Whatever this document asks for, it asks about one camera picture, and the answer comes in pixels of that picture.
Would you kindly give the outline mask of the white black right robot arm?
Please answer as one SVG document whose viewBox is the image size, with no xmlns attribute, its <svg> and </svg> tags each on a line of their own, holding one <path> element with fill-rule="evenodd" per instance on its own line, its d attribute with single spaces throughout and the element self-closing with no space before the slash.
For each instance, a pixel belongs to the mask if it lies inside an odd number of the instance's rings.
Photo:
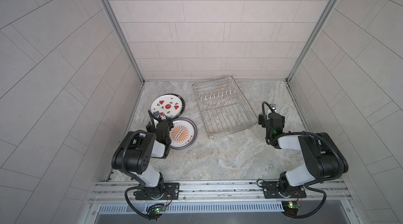
<svg viewBox="0 0 403 224">
<path fill-rule="evenodd" d="M 284 133 L 285 117 L 274 112 L 261 113 L 258 124 L 266 130 L 268 145 L 300 151 L 303 156 L 302 165 L 280 174 L 276 191 L 281 197 L 295 196 L 302 187 L 338 179 L 347 173 L 348 163 L 327 133 Z"/>
</svg>

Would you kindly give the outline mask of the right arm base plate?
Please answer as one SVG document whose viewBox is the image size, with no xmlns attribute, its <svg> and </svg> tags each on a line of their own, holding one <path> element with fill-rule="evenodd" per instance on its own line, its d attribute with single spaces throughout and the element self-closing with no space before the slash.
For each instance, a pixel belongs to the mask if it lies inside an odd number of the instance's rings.
<svg viewBox="0 0 403 224">
<path fill-rule="evenodd" d="M 288 187 L 284 192 L 280 191 L 277 181 L 262 181 L 259 186 L 263 190 L 265 199 L 306 198 L 304 187 Z"/>
</svg>

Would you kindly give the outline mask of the right green circuit board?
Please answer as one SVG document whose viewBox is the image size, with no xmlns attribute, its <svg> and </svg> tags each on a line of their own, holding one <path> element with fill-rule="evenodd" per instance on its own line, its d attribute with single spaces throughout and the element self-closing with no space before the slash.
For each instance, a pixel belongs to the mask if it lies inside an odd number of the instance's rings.
<svg viewBox="0 0 403 224">
<path fill-rule="evenodd" d="M 283 201 L 282 203 L 282 207 L 283 207 L 283 214 L 285 215 L 291 215 L 291 216 L 297 216 L 299 213 L 299 210 L 301 208 L 300 203 L 298 203 L 297 201 Z"/>
</svg>

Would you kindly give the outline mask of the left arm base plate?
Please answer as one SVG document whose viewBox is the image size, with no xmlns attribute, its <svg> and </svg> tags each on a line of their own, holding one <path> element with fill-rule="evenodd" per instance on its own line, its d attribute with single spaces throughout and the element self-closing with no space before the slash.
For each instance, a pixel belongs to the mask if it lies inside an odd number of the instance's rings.
<svg viewBox="0 0 403 224">
<path fill-rule="evenodd" d="M 156 187 L 142 187 L 133 194 L 136 200 L 177 200 L 179 183 L 159 183 Z"/>
</svg>

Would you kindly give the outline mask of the green circuit board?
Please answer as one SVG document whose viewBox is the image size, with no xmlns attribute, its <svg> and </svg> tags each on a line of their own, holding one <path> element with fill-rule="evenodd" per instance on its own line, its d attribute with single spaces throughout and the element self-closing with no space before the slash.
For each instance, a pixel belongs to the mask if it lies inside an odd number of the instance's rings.
<svg viewBox="0 0 403 224">
<path fill-rule="evenodd" d="M 152 205 L 148 208 L 148 215 L 150 216 L 159 216 L 163 212 L 166 211 L 166 205 L 165 204 L 155 204 Z"/>
<path fill-rule="evenodd" d="M 282 203 L 282 207 L 283 207 L 283 214 L 285 215 L 291 215 L 291 216 L 297 216 L 299 213 L 299 210 L 301 208 L 300 203 L 298 203 L 297 201 L 283 201 Z"/>
</svg>

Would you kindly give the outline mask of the aluminium front rail frame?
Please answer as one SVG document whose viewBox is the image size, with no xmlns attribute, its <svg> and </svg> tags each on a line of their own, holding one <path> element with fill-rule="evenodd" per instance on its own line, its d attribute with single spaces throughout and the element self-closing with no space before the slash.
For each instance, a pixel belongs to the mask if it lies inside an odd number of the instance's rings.
<svg viewBox="0 0 403 224">
<path fill-rule="evenodd" d="M 297 201 L 299 212 L 311 212 L 327 194 L 326 202 L 315 217 L 323 220 L 340 217 L 348 224 L 364 223 L 355 202 L 342 179 L 313 185 L 314 190 L 305 187 L 306 198 L 265 199 L 263 190 L 255 180 L 240 181 L 177 181 L 179 183 L 177 200 L 136 200 L 134 192 L 138 190 L 133 181 L 98 182 L 89 198 L 89 204 L 80 224 L 94 224 L 102 214 L 133 214 L 127 204 L 131 202 L 135 208 L 147 213 L 147 209 L 155 204 L 167 204 L 164 215 L 168 214 L 223 214 L 252 212 L 284 212 L 283 201 Z"/>
</svg>

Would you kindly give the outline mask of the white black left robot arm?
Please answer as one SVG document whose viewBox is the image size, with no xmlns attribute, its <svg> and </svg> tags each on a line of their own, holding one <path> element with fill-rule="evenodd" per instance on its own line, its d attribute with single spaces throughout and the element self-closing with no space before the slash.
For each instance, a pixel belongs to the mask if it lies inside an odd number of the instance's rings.
<svg viewBox="0 0 403 224">
<path fill-rule="evenodd" d="M 167 118 L 156 127 L 149 123 L 146 131 L 130 131 L 112 156 L 111 167 L 139 182 L 142 197 L 159 199 L 164 195 L 163 175 L 150 165 L 150 159 L 167 158 L 173 127 L 173 120 Z"/>
</svg>

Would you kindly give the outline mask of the white watermelon plate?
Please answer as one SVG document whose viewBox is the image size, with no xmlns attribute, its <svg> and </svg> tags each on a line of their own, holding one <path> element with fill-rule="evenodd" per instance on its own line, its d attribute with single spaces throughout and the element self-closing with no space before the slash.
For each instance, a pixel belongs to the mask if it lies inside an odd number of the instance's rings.
<svg viewBox="0 0 403 224">
<path fill-rule="evenodd" d="M 165 119 L 166 116 L 171 118 L 171 116 L 178 114 L 181 110 L 181 101 L 175 96 L 165 94 L 152 102 L 150 110 L 152 113 L 159 111 L 163 119 Z"/>
</svg>

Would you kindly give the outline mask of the left green circuit board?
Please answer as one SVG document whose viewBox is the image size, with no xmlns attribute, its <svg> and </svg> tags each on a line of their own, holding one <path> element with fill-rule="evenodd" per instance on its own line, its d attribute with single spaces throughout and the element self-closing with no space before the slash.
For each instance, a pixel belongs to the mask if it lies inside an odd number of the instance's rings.
<svg viewBox="0 0 403 224">
<path fill-rule="evenodd" d="M 159 216 L 163 212 L 166 211 L 166 205 L 165 204 L 155 204 L 152 205 L 148 208 L 148 215 L 150 216 Z"/>
</svg>

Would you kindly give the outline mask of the dark striped rim plate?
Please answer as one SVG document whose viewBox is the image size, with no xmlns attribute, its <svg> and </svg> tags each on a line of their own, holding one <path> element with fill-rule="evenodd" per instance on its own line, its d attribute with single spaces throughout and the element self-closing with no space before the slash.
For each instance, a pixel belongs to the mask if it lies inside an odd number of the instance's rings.
<svg viewBox="0 0 403 224">
<path fill-rule="evenodd" d="M 180 95 L 178 95 L 178 94 L 169 93 L 169 95 L 175 96 L 175 97 L 179 98 L 180 101 L 181 101 L 181 110 L 179 111 L 178 114 L 176 114 L 176 115 L 174 115 L 174 116 L 171 116 L 172 119 L 179 118 L 179 117 L 183 114 L 183 112 L 184 112 L 184 110 L 185 110 L 185 101 L 184 101 L 184 99 L 183 99 Z"/>
</svg>

